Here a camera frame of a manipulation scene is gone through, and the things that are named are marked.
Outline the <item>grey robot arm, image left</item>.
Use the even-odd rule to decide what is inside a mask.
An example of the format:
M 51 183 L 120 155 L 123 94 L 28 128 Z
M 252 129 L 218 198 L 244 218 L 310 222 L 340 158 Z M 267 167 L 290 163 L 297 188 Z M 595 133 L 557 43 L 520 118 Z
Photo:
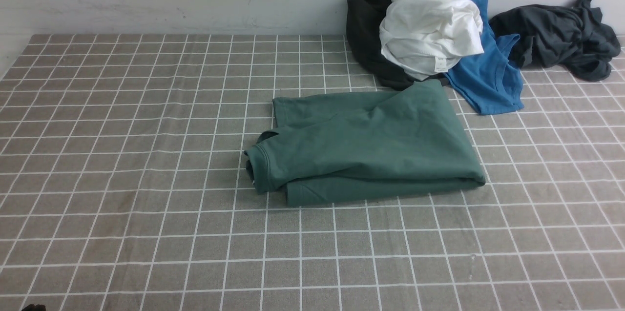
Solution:
M 29 304 L 22 308 L 21 311 L 47 311 L 47 309 L 43 304 Z

